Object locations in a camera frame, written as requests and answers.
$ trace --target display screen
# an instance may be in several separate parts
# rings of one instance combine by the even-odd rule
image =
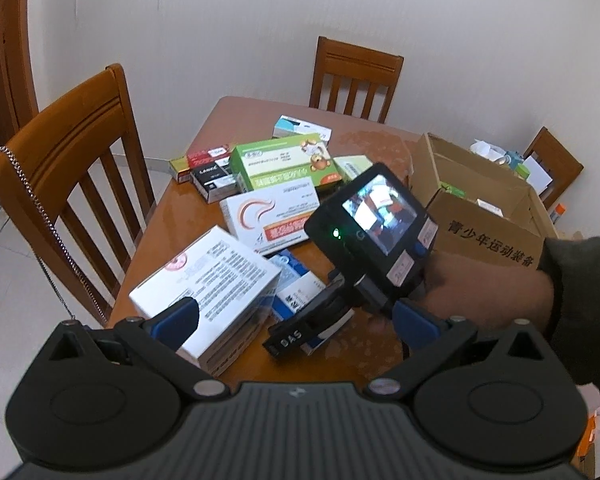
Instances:
[[[343,208],[388,255],[416,219],[416,211],[382,175],[349,198]]]

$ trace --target table surface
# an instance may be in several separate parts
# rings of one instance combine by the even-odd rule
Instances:
[[[193,146],[204,149],[228,142],[269,139],[280,115],[331,128],[328,149],[332,156],[364,154],[373,162],[384,162],[401,178],[406,176],[411,163],[410,148],[413,149],[419,137],[384,124],[324,110],[224,97],[205,121]],[[126,272],[109,325],[136,315],[129,292],[216,224],[226,229],[218,204],[206,204],[192,184],[176,184],[172,180]],[[307,241],[290,250],[326,282],[333,266],[313,243]],[[279,361],[262,347],[267,338],[267,330],[263,328],[220,378],[231,387],[241,381],[352,381],[363,386],[402,359],[400,342],[391,327],[378,330],[377,326],[369,323],[368,314],[356,309],[355,316],[311,356],[298,349]]]

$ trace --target blue box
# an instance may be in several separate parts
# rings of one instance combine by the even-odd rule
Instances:
[[[321,290],[324,283],[296,259],[288,250],[280,251],[270,257],[269,261],[280,269],[280,276],[273,298],[272,313],[278,321],[293,317],[311,301]],[[324,332],[302,345],[305,354],[311,355],[331,335],[336,333],[349,319],[353,310],[349,310],[336,323]]]

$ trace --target wooden chair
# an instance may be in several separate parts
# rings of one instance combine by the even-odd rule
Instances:
[[[362,108],[363,119],[368,119],[378,87],[386,86],[384,104],[378,117],[378,122],[384,124],[389,113],[391,100],[394,98],[395,87],[398,85],[402,70],[402,56],[392,56],[370,48],[356,46],[341,41],[329,40],[323,36],[318,38],[318,48],[315,53],[314,82],[311,86],[309,106],[320,107],[320,94],[324,75],[333,76],[327,110],[334,112],[338,100],[338,92],[343,78],[351,79],[349,95],[344,107],[345,115],[353,114],[353,107],[361,82],[368,82],[365,104]]]
[[[549,209],[576,180],[584,166],[544,126],[526,149],[525,158],[532,154],[535,154],[538,164],[554,180],[540,197],[544,207]]]
[[[118,139],[122,140],[141,211],[148,221],[155,205],[154,192],[120,65],[108,66],[50,104],[7,143],[51,222],[62,219],[113,298],[120,283],[67,200],[74,187],[80,185],[118,263],[126,271],[130,256],[88,173],[100,159],[131,239],[137,244],[142,236],[140,222],[110,150]],[[4,153],[0,153],[0,205],[33,251],[85,309],[105,324],[112,305],[88,280],[104,318],[97,312]]]

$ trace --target sleeve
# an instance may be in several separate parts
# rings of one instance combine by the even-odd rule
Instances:
[[[538,269],[554,281],[552,348],[575,383],[600,390],[600,237],[545,240]]]

